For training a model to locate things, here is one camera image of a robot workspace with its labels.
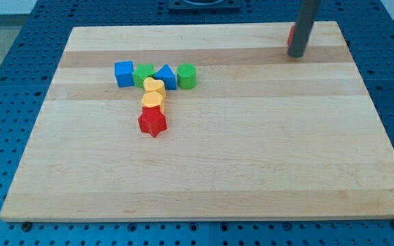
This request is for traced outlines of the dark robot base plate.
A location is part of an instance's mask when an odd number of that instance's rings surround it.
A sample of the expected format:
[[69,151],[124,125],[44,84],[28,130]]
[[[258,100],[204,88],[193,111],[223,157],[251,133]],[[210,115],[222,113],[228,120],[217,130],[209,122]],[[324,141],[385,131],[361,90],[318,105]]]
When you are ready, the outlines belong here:
[[167,0],[169,12],[184,11],[239,11],[241,0]]

